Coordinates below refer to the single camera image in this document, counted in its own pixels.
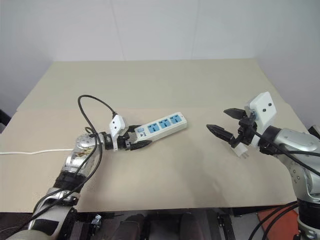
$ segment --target power strip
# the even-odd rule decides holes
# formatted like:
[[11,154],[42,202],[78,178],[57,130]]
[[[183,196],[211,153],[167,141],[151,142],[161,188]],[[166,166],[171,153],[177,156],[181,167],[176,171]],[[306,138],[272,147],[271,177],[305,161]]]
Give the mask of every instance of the power strip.
[[181,112],[164,116],[155,121],[141,125],[134,129],[136,142],[143,140],[156,141],[187,127],[187,120]]

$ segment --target beige tabletop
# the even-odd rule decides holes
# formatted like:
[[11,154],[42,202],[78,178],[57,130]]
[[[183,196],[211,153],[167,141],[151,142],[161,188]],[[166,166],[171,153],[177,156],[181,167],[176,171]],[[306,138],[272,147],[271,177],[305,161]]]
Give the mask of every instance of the beige tabletop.
[[[130,125],[182,112],[188,127],[140,150],[105,152],[81,191],[80,212],[283,204],[295,195],[278,160],[253,148],[238,158],[206,128],[217,124],[236,134],[238,122],[223,110],[265,91],[277,127],[306,131],[253,59],[55,62],[0,136],[0,151],[73,148],[87,126],[77,97],[91,94]],[[108,109],[83,102],[97,130],[108,131]],[[31,212],[68,154],[0,155],[0,212]]]

